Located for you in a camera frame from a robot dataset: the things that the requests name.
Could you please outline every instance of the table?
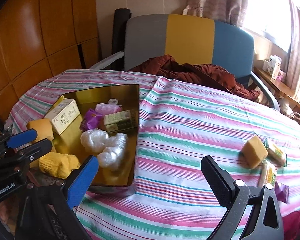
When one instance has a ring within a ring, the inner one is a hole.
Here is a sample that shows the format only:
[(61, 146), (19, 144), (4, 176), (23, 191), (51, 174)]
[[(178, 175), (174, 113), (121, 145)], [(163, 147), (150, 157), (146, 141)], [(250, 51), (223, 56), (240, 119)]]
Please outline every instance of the table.
[(287, 85), (279, 80), (271, 78), (268, 72), (263, 71), (260, 68), (254, 67), (254, 73), (259, 78), (263, 78), (275, 90), (274, 97), (277, 100), (280, 97), (286, 98), (300, 108), (300, 101), (296, 101), (295, 99), (293, 99), (294, 92)]
[[(42, 118), (67, 92), (111, 84), (140, 85), (137, 192), (118, 199), (87, 193), (77, 216), (93, 239), (206, 239), (226, 209), (200, 170), (205, 155), (234, 179), (256, 186), (260, 168), (248, 169), (239, 154), (258, 135), (288, 155), (277, 180), (290, 186), (282, 215), (300, 209), (300, 126), (272, 108), (207, 87), (142, 73), (67, 70), (39, 83), (13, 107), (14, 133)], [(249, 217), (247, 208), (233, 239)]]

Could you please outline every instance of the silver bolt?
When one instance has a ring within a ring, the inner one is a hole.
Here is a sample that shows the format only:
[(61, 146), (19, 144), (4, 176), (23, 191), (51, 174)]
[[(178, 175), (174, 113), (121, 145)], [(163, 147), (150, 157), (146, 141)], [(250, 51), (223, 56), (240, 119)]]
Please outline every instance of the silver bolt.
[(243, 180), (241, 180), (241, 179), (237, 179), (237, 180), (235, 181), (235, 183), (236, 183), (237, 186), (239, 186), (239, 187), (244, 186), (244, 182), (243, 182)]
[(28, 185), (27, 185), (27, 189), (32, 189), (33, 188), (33, 183), (29, 183)]
[(269, 190), (271, 190), (271, 189), (273, 189), (273, 186), (272, 186), (272, 184), (267, 183), (267, 184), (266, 184), (266, 188), (269, 189)]
[(58, 179), (58, 180), (56, 181), (56, 185), (57, 185), (57, 186), (62, 186), (63, 184), (64, 184), (63, 179)]

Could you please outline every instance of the rust-colored jacket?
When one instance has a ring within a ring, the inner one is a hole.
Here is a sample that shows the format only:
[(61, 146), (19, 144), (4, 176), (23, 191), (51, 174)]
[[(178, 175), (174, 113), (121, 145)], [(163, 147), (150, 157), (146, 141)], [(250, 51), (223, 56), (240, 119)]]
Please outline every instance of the rust-colored jacket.
[(243, 85), (235, 81), (234, 75), (220, 66), (212, 64), (191, 65), (188, 63), (179, 65), (170, 55), (150, 58), (129, 71), (163, 76), (215, 88), (253, 101), (260, 94), (256, 90), (245, 89)]

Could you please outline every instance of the yellow backrest panel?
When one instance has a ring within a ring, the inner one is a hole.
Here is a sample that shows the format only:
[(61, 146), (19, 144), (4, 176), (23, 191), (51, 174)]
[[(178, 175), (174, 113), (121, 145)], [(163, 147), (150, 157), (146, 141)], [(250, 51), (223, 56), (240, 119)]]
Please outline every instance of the yellow backrest panel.
[(214, 47), (214, 20), (170, 14), (165, 54), (179, 64), (211, 64)]

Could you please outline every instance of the purple snack wrapper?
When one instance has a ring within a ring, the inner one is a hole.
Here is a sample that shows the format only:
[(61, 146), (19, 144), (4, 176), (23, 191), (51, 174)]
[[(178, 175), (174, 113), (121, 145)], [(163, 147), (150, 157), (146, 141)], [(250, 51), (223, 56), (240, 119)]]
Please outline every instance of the purple snack wrapper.
[(103, 118), (102, 114), (90, 108), (84, 115), (83, 120), (81, 121), (80, 130), (85, 132), (87, 130), (92, 130), (97, 128), (102, 118)]
[(276, 181), (274, 184), (274, 192), (277, 196), (278, 201), (284, 202), (286, 204), (288, 203), (289, 186)]

